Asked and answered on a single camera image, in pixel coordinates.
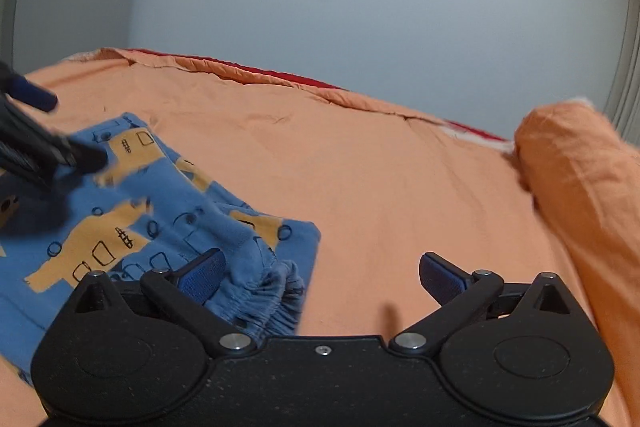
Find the orange pillow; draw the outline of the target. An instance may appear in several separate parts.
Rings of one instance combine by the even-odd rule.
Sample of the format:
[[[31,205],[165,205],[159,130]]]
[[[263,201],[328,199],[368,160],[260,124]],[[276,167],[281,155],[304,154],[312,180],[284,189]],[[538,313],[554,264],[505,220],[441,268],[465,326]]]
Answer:
[[[639,151],[583,101],[533,109],[515,152],[538,210],[566,247],[631,425],[639,422]]]

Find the beige curtain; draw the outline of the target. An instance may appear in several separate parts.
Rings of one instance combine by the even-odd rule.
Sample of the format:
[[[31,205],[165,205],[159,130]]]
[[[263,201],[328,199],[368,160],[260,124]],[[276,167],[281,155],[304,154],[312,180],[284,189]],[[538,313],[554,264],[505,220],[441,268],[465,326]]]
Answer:
[[[620,58],[604,113],[620,136],[639,145],[640,0],[628,0]]]

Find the red mattress cover edge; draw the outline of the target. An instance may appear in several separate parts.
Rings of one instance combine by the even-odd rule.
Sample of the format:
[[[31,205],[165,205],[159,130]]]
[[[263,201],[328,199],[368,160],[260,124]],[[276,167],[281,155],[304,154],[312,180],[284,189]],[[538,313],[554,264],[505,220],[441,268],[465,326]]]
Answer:
[[[345,108],[423,120],[429,124],[445,127],[451,131],[469,134],[474,139],[487,140],[489,144],[495,146],[507,146],[511,143],[510,140],[502,139],[501,136],[465,126],[465,124],[440,119],[433,115],[421,113],[415,109],[378,100],[377,98],[371,98],[361,93],[335,87],[332,86],[332,84],[319,80],[293,75],[289,72],[259,69],[217,60],[213,57],[171,55],[146,49],[119,50],[119,53],[130,62],[136,62],[150,67],[170,67],[181,69],[185,72],[206,72],[206,74],[214,74],[221,79],[232,80],[241,84],[268,84],[268,86],[295,88],[317,95],[324,101]]]

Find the blue orange printed pants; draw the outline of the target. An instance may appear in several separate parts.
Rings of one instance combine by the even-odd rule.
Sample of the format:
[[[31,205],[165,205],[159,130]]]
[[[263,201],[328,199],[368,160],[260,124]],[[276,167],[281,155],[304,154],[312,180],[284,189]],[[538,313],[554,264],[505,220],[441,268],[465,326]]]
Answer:
[[[261,213],[171,150],[137,116],[81,130],[104,170],[63,169],[48,191],[1,177],[1,356],[32,357],[81,279],[183,273],[186,292],[246,335],[292,335],[320,243],[310,222]]]

